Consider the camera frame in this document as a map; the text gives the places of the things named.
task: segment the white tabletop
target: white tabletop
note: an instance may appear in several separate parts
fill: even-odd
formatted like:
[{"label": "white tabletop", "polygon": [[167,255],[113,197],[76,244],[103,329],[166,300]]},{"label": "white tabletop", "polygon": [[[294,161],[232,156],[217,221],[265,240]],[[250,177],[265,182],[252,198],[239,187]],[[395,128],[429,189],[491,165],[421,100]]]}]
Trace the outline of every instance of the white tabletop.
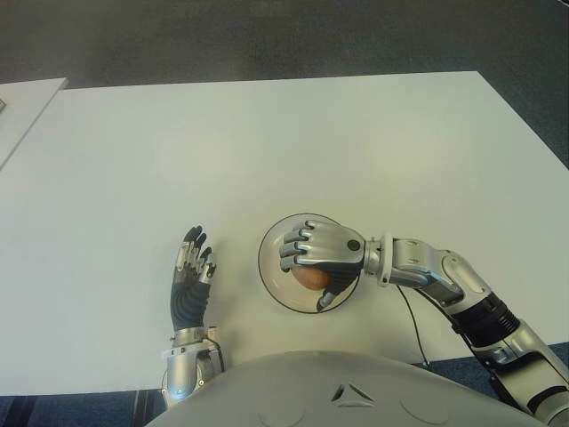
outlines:
[{"label": "white tabletop", "polygon": [[[301,315],[257,271],[311,212],[464,255],[548,343],[569,339],[569,173],[476,72],[58,93],[0,173],[0,394],[156,388],[180,239],[219,268],[206,322],[230,365],[329,349],[416,362],[397,290]],[[469,355],[408,293],[432,359]]]},{"label": "white tabletop", "polygon": [[0,170],[28,129],[42,114],[53,95],[65,86],[65,78],[0,85]]}]

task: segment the dark floor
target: dark floor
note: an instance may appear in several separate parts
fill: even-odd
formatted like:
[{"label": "dark floor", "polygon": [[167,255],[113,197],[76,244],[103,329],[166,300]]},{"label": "dark floor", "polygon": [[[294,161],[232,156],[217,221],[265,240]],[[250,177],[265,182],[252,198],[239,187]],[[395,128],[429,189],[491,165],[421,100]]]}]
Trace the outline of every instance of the dark floor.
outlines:
[{"label": "dark floor", "polygon": [[2,0],[0,83],[474,69],[569,165],[568,19],[557,0]]}]

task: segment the egg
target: egg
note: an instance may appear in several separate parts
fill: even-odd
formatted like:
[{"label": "egg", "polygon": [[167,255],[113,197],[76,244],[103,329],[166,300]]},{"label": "egg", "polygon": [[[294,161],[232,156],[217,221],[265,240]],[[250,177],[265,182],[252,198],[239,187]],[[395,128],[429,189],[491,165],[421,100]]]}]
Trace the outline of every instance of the egg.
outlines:
[{"label": "egg", "polygon": [[324,289],[330,283],[330,276],[314,267],[294,267],[291,272],[301,285],[313,291]]}]

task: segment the robotic arm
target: robotic arm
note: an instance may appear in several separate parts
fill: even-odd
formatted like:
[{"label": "robotic arm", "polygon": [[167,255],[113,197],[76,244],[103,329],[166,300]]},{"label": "robotic arm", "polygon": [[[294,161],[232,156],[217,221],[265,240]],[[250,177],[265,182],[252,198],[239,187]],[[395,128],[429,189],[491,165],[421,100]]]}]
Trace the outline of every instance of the robotic arm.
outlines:
[{"label": "robotic arm", "polygon": [[174,326],[172,348],[163,354],[167,368],[162,395],[168,408],[225,370],[215,327],[204,328],[210,282],[216,269],[212,249],[200,255],[206,235],[192,228],[178,251],[174,267],[170,312]]},{"label": "robotic arm", "polygon": [[386,286],[414,288],[451,322],[491,375],[502,400],[550,426],[569,423],[569,370],[460,255],[412,238],[365,241],[338,224],[307,221],[284,237],[281,269],[330,276],[322,310],[360,270]]}]

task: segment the black finger segment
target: black finger segment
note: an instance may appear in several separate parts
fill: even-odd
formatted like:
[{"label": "black finger segment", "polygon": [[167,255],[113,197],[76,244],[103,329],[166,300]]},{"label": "black finger segment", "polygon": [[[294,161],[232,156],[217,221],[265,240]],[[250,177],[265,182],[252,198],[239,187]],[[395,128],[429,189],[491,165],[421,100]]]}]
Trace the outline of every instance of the black finger segment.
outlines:
[{"label": "black finger segment", "polygon": [[196,240],[196,247],[199,249],[202,247],[202,245],[205,242],[205,239],[207,238],[207,235],[205,233],[203,233],[199,238],[197,238]]},{"label": "black finger segment", "polygon": [[186,237],[184,237],[184,242],[191,242],[193,240],[196,240],[196,238],[202,234],[202,226],[198,225],[197,227],[192,227],[192,229],[190,231],[188,231],[188,233],[186,234]]},{"label": "black finger segment", "polygon": [[205,250],[202,252],[202,255],[200,256],[200,258],[207,258],[207,255],[209,255],[212,252],[212,249],[208,246],[205,248]]}]

